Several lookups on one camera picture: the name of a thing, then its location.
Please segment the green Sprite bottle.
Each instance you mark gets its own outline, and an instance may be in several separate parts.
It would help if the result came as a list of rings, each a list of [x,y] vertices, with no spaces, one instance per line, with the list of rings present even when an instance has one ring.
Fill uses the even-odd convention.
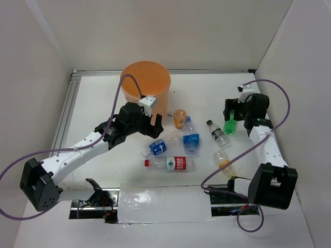
[[[230,119],[224,122],[223,131],[225,134],[234,134],[236,132],[236,120],[234,119],[234,110],[230,111]]]

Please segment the small orange bottle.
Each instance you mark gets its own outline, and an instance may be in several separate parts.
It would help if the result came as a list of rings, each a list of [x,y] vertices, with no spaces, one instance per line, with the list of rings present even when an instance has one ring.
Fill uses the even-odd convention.
[[[182,109],[175,110],[173,114],[175,127],[177,129],[182,129],[186,122],[186,118],[187,118],[186,111]]]

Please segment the blue label crushed bottle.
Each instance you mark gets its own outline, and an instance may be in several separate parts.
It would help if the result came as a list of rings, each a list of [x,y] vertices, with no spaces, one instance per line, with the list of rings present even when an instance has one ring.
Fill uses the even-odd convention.
[[[186,117],[183,126],[183,147],[186,155],[196,156],[199,149],[200,135],[197,132],[190,116]]]

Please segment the red label water bottle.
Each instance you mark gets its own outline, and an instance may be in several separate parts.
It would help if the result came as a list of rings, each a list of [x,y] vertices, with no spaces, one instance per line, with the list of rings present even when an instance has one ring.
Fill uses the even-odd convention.
[[[155,157],[146,159],[144,166],[156,172],[191,173],[195,171],[194,161],[190,157]]]

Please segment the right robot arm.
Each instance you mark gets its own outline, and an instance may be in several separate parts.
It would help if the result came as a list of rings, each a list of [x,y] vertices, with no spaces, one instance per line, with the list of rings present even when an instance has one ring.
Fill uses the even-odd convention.
[[[256,146],[259,167],[251,180],[232,177],[228,181],[226,197],[238,202],[245,196],[249,203],[287,209],[295,189],[298,174],[288,167],[272,134],[272,122],[266,118],[269,98],[263,94],[248,94],[227,99],[224,118],[244,121],[248,137]]]

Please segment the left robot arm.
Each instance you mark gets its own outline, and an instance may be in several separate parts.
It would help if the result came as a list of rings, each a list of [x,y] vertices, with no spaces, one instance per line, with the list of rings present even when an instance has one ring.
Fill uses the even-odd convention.
[[[82,200],[90,206],[99,205],[104,198],[111,202],[109,194],[92,178],[71,185],[64,184],[63,179],[89,160],[123,143],[129,135],[139,132],[157,138],[163,131],[162,115],[156,115],[154,124],[151,124],[151,119],[145,107],[126,103],[118,114],[97,126],[70,151],[42,161],[35,158],[26,161],[20,181],[21,190],[38,212],[71,199]]]

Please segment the orange plastic bin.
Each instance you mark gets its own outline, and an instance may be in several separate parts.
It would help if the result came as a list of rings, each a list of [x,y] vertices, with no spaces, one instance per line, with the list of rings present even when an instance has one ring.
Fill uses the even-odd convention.
[[[155,123],[156,115],[165,116],[169,103],[169,89],[171,77],[168,70],[161,64],[154,61],[139,61],[126,67],[120,78],[124,78],[121,89],[128,102],[138,102],[140,93],[133,79],[125,76],[132,75],[145,96],[154,96],[157,104],[153,107],[151,124]]]

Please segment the black label clear bottle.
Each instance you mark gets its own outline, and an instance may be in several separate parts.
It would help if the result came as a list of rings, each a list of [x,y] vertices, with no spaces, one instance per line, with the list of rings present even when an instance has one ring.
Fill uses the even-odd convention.
[[[227,148],[230,145],[228,136],[222,131],[221,127],[215,124],[212,120],[206,122],[209,132],[220,148]]]

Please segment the yellow label clear bottle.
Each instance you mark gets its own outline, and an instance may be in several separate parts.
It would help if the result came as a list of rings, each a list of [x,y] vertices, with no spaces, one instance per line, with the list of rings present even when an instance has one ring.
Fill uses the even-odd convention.
[[[226,152],[223,149],[220,149],[217,152],[213,153],[212,158],[215,165],[219,168],[225,166],[230,161]],[[232,165],[229,165],[228,167],[224,168],[221,172],[229,179],[236,176],[235,168]]]

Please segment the white tape sheet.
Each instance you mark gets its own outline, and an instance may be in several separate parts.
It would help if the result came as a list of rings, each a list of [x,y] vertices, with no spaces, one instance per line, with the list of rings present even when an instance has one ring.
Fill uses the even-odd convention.
[[[209,195],[197,185],[120,186],[117,219],[121,224],[202,223],[212,221]]]

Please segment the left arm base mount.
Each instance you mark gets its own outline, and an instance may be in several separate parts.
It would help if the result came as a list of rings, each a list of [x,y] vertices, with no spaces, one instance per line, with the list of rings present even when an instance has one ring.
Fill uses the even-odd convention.
[[[103,219],[105,223],[118,222],[117,209],[119,202],[119,188],[102,188],[94,179],[85,179],[87,189],[82,199],[71,202],[69,219]]]

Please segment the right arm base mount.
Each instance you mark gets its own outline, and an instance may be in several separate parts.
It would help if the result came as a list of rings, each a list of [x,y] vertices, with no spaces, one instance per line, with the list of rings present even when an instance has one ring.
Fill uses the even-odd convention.
[[[209,195],[212,217],[218,216],[237,216],[246,209],[248,202],[241,197],[204,190]]]

